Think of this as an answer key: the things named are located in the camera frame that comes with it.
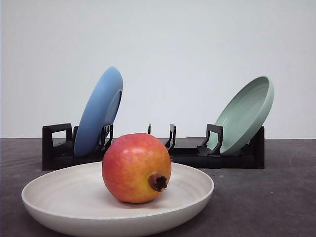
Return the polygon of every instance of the blue plate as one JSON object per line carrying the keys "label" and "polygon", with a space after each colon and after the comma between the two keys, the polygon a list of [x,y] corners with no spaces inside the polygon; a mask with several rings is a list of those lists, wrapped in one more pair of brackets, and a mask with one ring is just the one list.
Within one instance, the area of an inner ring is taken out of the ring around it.
{"label": "blue plate", "polygon": [[114,122],[123,91],[123,80],[115,67],[108,68],[96,84],[81,117],[74,155],[86,156],[98,148],[103,126]]}

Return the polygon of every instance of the white bowl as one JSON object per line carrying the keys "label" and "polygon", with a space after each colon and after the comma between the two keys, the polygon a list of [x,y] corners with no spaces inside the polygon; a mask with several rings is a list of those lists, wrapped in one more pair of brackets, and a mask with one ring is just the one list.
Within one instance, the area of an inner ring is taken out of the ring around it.
{"label": "white bowl", "polygon": [[168,187],[153,201],[129,204],[107,190],[101,162],[43,175],[22,191],[27,211],[42,225],[78,237],[137,237],[174,228],[196,216],[214,189],[202,171],[172,163]]}

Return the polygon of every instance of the dark gray tabletop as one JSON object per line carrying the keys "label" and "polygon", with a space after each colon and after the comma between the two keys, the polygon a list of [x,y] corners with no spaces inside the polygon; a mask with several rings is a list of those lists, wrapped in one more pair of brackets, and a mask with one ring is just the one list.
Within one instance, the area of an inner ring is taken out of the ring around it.
{"label": "dark gray tabletop", "polygon": [[[178,139],[178,145],[199,138]],[[202,169],[215,189],[205,209],[153,237],[316,236],[316,139],[267,139],[266,168]],[[65,237],[36,222],[21,200],[41,171],[41,139],[1,139],[2,237]]]}

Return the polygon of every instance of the black dish rack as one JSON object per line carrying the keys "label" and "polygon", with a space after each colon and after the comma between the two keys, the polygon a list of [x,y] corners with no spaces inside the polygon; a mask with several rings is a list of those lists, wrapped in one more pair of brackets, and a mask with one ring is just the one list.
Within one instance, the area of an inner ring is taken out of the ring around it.
{"label": "black dish rack", "polygon": [[[113,139],[113,124],[104,126],[100,139],[97,141],[98,149],[84,157],[74,156],[74,144],[78,126],[74,132],[70,123],[44,126],[42,128],[42,169],[56,170],[74,165],[102,161],[105,151],[111,145]],[[66,141],[59,145],[53,145],[52,134],[54,132],[66,131]],[[206,146],[211,132],[218,134],[216,147],[211,150]],[[206,137],[200,145],[192,148],[176,147],[176,126],[171,124],[169,139],[165,143],[170,158],[174,163],[181,163],[195,168],[242,168],[242,169],[264,169],[265,168],[265,137],[262,126],[256,135],[246,144],[238,156],[221,155],[223,144],[223,127],[212,124],[206,126]]]}

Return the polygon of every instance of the gray table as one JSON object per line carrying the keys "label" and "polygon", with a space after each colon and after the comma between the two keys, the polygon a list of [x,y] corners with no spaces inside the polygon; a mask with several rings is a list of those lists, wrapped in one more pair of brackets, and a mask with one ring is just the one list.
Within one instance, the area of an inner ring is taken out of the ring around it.
{"label": "gray table", "polygon": [[[190,146],[201,138],[179,139]],[[316,236],[316,139],[267,139],[266,168],[202,169],[215,190],[187,223],[153,237]],[[21,200],[41,171],[41,139],[1,139],[2,237],[65,237],[37,223]]]}

